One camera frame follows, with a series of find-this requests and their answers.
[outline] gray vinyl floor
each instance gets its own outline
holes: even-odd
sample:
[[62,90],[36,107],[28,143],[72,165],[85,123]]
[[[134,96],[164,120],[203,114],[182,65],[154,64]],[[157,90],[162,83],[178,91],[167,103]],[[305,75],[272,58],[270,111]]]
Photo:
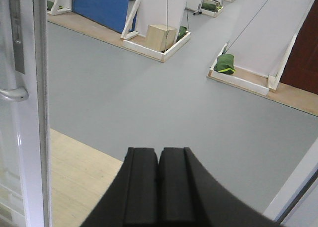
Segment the gray vinyl floor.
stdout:
[[191,147],[263,212],[317,138],[318,118],[206,78],[239,4],[218,18],[189,13],[192,38],[164,64],[49,23],[51,127],[120,160],[127,147]]

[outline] wire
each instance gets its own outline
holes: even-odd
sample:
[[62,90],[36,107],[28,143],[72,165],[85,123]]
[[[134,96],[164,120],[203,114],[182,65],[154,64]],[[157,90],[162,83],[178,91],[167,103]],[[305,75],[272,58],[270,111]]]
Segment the wire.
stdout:
[[247,29],[247,27],[252,23],[252,21],[255,19],[255,17],[259,14],[259,12],[264,8],[264,6],[268,3],[269,0],[266,0],[266,2],[263,4],[263,6],[257,11],[257,13],[254,15],[254,17],[251,19],[251,21],[245,26],[245,28],[240,32],[240,34],[237,36],[237,38],[232,42],[232,44],[226,49],[225,53],[233,46],[233,44],[238,40],[238,38],[242,35],[242,33]]
[[186,6],[186,10],[187,10],[187,22],[188,22],[188,31],[190,30],[190,26],[189,26],[189,15],[188,15],[188,3],[185,2],[185,6]]
[[168,40],[168,0],[167,0],[167,24],[166,24],[167,30],[166,30],[166,35],[165,35],[165,46],[164,46],[164,51],[167,50],[167,40]]

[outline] door handle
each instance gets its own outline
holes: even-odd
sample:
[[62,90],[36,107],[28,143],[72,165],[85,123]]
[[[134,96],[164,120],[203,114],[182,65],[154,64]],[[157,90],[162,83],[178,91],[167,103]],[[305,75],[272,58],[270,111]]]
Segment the door handle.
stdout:
[[28,99],[29,93],[24,87],[17,89],[0,89],[0,99],[7,102],[21,102]]

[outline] door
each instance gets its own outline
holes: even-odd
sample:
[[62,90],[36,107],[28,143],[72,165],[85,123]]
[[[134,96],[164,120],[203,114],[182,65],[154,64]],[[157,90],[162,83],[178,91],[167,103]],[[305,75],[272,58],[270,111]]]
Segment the door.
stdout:
[[1,227],[50,222],[45,16],[45,0],[0,0]]
[[73,0],[73,11],[119,33],[124,30],[129,0]]
[[285,66],[281,82],[318,94],[318,0],[315,0]]

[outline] white support leg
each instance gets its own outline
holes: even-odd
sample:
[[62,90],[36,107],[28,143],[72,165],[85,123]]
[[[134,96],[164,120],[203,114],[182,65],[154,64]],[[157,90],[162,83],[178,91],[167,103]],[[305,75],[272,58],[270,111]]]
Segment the white support leg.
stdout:
[[276,90],[277,89],[277,86],[279,84],[279,81],[280,81],[280,78],[282,77],[282,74],[283,74],[283,71],[284,71],[284,68],[286,66],[286,63],[288,61],[288,58],[289,58],[289,55],[293,49],[293,46],[295,44],[295,41],[296,41],[296,38],[297,38],[297,35],[298,34],[295,34],[285,52],[285,55],[283,57],[283,60],[281,61],[281,64],[280,64],[280,69],[277,73],[276,76],[271,76],[269,75],[268,78],[267,78],[267,87],[270,88],[271,90]]
[[121,34],[121,36],[120,36],[120,39],[122,39],[122,40],[125,40],[125,39],[126,39],[126,40],[129,40],[129,39],[131,39],[131,38],[136,37],[136,36],[139,35],[138,32],[132,32],[132,34],[130,35],[130,34],[129,34],[129,29],[130,29],[131,26],[133,25],[134,17],[135,17],[135,15],[136,15],[136,13],[137,13],[137,10],[138,10],[138,8],[139,8],[140,3],[141,3],[141,0],[136,0],[136,1],[135,1],[134,6],[133,6],[133,8],[132,8],[132,10],[131,10],[131,12],[130,12],[130,14],[129,14],[129,17],[128,17],[127,21],[126,21],[124,30],[123,30],[123,32],[122,32],[122,34]]
[[51,11],[48,11],[49,15],[54,16],[54,15],[58,15],[58,14],[62,14],[62,13],[66,13],[66,12],[71,12],[72,11],[71,6],[69,6],[69,8],[59,9],[60,2],[61,2],[61,0],[55,0],[54,1],[54,4],[52,6]]

